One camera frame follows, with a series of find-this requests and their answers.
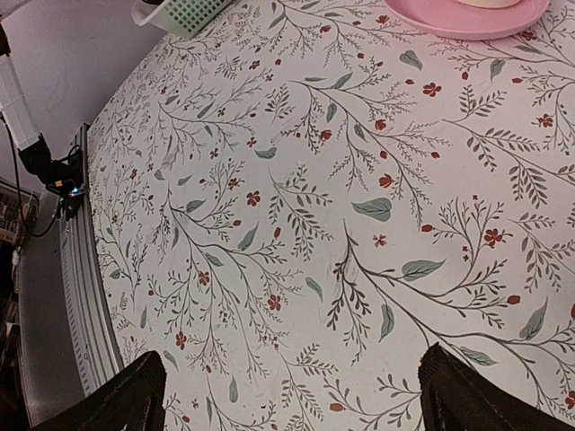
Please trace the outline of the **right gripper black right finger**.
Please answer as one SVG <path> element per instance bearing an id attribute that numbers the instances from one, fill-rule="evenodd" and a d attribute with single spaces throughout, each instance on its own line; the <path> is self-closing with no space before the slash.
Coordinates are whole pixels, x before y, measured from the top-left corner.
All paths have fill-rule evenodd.
<path id="1" fill-rule="evenodd" d="M 448 353 L 431 346 L 418 369 L 420 404 L 427 430 L 572 430 L 496 385 Z"/>

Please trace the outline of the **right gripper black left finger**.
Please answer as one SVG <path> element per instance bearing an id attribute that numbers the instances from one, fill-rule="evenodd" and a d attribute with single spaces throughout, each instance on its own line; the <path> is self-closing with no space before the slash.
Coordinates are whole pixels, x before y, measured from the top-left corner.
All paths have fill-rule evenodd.
<path id="1" fill-rule="evenodd" d="M 158 352 L 145 352 L 73 407 L 35 430 L 163 430 L 165 368 Z"/>

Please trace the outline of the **white plastic basket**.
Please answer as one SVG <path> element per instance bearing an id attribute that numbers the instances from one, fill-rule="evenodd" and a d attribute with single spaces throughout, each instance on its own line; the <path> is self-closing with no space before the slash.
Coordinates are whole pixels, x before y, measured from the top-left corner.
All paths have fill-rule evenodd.
<path id="1" fill-rule="evenodd" d="M 137 26 L 149 24 L 189 39 L 202 31 L 231 3 L 229 0 L 135 1 L 131 16 Z"/>

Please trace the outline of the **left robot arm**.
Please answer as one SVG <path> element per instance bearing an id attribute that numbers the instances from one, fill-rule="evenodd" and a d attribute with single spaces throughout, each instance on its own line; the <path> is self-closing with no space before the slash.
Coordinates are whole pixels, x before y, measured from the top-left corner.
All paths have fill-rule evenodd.
<path id="1" fill-rule="evenodd" d="M 53 177 L 50 150 L 24 97 L 4 28 L 1 28 L 1 114 L 25 170 L 43 184 L 49 184 Z"/>

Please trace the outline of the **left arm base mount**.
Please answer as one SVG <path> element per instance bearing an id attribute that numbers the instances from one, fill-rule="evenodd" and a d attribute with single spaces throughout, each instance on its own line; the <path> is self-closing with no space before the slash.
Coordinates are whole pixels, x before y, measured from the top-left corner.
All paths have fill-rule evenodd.
<path id="1" fill-rule="evenodd" d="M 72 152 L 62 159 L 52 158 L 43 141 L 21 155 L 26 170 L 36 175 L 46 190 L 61 199 L 61 212 L 66 221 L 74 218 L 81 208 L 86 192 L 84 182 L 84 152 L 75 145 Z"/>

